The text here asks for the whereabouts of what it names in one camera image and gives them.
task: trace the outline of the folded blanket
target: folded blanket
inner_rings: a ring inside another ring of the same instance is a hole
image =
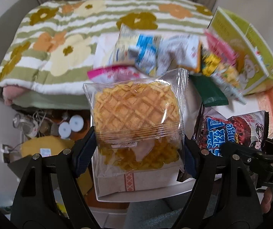
[[[0,65],[0,86],[82,95],[101,35],[118,32],[122,23],[157,33],[203,34],[211,18],[206,7],[188,0],[49,1],[22,20]]]

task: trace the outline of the white round cap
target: white round cap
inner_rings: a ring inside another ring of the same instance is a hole
[[[66,139],[71,135],[71,127],[68,122],[62,122],[59,126],[59,134],[62,139]]]
[[[83,128],[83,118],[80,115],[74,115],[70,119],[72,131],[80,131]]]

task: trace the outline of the metal screw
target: metal screw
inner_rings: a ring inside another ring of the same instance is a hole
[[[64,155],[67,155],[67,154],[70,154],[70,153],[71,153],[71,149],[69,149],[69,148],[66,148],[66,149],[63,150]]]
[[[238,156],[237,154],[233,154],[232,158],[233,158],[234,160],[239,160],[239,156]]]
[[[210,152],[207,149],[202,149],[201,154],[206,156],[206,155],[209,155]]]
[[[40,154],[39,153],[36,153],[32,156],[32,159],[36,160],[40,157]]]

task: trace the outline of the pink fabric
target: pink fabric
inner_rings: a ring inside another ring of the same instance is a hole
[[[13,99],[17,98],[20,95],[23,95],[27,91],[29,91],[29,89],[16,85],[8,85],[4,87],[3,98],[5,100],[5,105],[10,106]]]

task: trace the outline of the pink snack package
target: pink snack package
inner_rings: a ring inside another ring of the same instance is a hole
[[[236,66],[236,58],[238,55],[229,44],[209,30],[205,30],[205,35],[208,41],[209,50],[220,57],[223,62]]]
[[[93,69],[87,72],[94,83],[112,84],[141,78],[148,78],[133,66],[115,65]]]

